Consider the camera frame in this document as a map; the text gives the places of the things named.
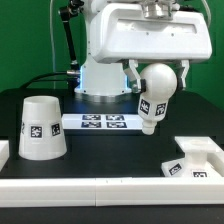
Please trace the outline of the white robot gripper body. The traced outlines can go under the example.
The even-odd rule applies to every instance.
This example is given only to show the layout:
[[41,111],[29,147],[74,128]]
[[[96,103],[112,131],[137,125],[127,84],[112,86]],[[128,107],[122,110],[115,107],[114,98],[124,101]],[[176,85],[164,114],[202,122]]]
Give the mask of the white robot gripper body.
[[202,61],[210,58],[212,46],[199,13],[176,11],[170,20],[147,19],[138,4],[110,3],[90,23],[90,52],[99,63]]

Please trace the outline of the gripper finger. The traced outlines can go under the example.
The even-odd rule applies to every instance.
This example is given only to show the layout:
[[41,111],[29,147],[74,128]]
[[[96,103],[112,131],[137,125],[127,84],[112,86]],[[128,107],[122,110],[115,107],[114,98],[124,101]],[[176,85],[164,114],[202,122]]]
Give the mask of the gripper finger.
[[188,60],[181,60],[177,64],[177,81],[178,89],[183,90],[186,88],[186,77],[190,68],[190,63]]
[[146,80],[140,77],[137,71],[137,60],[124,60],[123,71],[129,78],[129,83],[133,93],[143,93],[146,91]]

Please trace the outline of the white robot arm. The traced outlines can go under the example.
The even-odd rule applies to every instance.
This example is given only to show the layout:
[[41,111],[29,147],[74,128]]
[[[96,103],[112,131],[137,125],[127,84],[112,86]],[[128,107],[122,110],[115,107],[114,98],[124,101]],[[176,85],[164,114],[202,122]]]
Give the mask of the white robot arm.
[[211,11],[178,0],[83,0],[86,60],[75,92],[93,101],[115,101],[139,92],[141,63],[174,63],[178,87],[186,87],[192,63],[210,58]]

